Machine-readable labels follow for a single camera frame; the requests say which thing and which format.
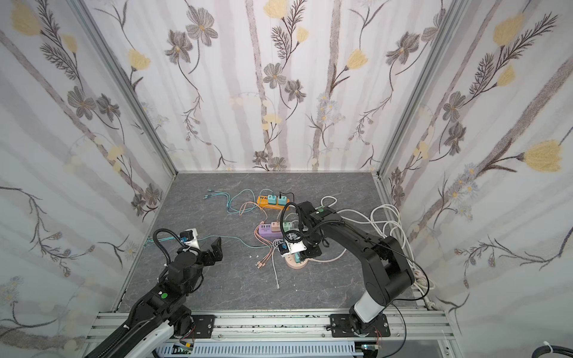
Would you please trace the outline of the pink charger plug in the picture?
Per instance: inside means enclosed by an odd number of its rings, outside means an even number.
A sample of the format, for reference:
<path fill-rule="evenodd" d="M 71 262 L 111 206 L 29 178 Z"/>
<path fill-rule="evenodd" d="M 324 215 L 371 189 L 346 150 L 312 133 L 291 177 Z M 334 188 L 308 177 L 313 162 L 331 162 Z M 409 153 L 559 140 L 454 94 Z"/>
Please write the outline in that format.
<path fill-rule="evenodd" d="M 271 232 L 276 233 L 281 231 L 281 224 L 280 222 L 272 222 L 271 223 Z"/>

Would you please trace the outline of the pink round power strip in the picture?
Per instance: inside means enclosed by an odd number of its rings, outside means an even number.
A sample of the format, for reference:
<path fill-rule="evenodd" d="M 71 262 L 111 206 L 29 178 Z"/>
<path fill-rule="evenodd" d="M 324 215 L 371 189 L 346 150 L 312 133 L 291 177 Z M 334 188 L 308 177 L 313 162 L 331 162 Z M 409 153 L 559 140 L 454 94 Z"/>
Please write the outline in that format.
<path fill-rule="evenodd" d="M 284 259 L 287 266 L 291 269 L 300 270 L 307 265 L 306 261 L 297 262 L 294 254 L 288 254 Z"/>

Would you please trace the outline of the purple power strip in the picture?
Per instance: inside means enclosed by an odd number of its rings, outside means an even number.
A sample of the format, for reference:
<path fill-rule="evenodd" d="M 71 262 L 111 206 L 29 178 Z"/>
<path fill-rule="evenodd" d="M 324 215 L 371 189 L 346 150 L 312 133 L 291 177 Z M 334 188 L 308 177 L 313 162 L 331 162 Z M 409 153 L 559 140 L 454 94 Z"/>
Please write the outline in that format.
<path fill-rule="evenodd" d="M 275 239 L 281 239 L 283 237 L 282 232 L 276 232 L 273 233 L 271 232 L 271 223 L 263 223 L 258 225 L 258 234 L 263 237 L 266 240 L 275 240 Z"/>

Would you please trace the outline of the orange power strip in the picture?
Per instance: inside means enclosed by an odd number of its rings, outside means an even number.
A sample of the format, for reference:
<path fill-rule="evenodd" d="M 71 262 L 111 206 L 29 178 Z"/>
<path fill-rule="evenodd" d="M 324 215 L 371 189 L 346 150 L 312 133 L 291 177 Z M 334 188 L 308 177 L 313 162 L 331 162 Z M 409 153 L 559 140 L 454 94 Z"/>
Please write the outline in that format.
<path fill-rule="evenodd" d="M 283 210 L 289 203 L 289 198 L 283 195 L 259 195 L 256 201 L 257 205 L 262 208 L 273 210 Z"/>

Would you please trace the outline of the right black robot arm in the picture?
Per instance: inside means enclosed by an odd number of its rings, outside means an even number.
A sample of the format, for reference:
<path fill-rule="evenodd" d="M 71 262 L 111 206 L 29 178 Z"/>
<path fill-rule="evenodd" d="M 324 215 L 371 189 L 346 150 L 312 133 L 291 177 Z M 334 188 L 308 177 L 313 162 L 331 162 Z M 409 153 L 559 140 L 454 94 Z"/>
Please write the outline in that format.
<path fill-rule="evenodd" d="M 416 282 L 411 268 L 417 263 L 403 251 L 394 237 L 369 234 L 344 219 L 330 207 L 314 207 L 309 201 L 289 202 L 278 217 L 282 238 L 303 244 L 301 261 L 322 255 L 319 244 L 333 240 L 361 263 L 365 292 L 347 315 L 331 317 L 333 337 L 387 337 L 383 311 Z"/>

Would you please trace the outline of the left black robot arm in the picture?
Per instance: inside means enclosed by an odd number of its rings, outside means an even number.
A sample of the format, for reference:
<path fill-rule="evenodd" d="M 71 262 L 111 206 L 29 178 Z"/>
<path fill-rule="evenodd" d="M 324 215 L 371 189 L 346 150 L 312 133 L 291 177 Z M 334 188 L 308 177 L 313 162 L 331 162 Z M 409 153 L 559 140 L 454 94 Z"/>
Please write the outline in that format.
<path fill-rule="evenodd" d="M 215 316 L 193 314 L 186 301 L 204 283 L 203 269 L 222 261 L 222 239 L 203 251 L 193 231 L 176 234 L 160 228 L 152 241 L 166 258 L 157 284 L 132 305 L 125 321 L 88 357 L 155 356 L 155 349 L 171 338 L 183 343 L 211 337 Z"/>

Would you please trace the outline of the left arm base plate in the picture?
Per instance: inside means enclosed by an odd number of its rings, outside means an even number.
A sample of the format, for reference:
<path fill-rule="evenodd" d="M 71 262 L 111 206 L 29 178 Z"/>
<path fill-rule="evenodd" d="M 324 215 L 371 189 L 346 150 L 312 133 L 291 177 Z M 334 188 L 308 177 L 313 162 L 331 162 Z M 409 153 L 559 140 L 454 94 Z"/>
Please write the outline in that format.
<path fill-rule="evenodd" d="M 179 335 L 182 340 L 210 339 L 215 327 L 214 315 L 185 316 L 181 320 Z"/>

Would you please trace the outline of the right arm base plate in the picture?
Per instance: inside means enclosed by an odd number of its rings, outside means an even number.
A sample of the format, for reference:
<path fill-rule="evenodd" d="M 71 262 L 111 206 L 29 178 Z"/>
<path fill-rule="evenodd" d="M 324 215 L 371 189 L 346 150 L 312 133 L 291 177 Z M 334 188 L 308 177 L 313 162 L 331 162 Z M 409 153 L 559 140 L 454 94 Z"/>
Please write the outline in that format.
<path fill-rule="evenodd" d="M 386 338 L 391 335 L 389 323 L 383 314 L 367 323 L 355 314 L 331 314 L 329 319 L 334 338 Z"/>

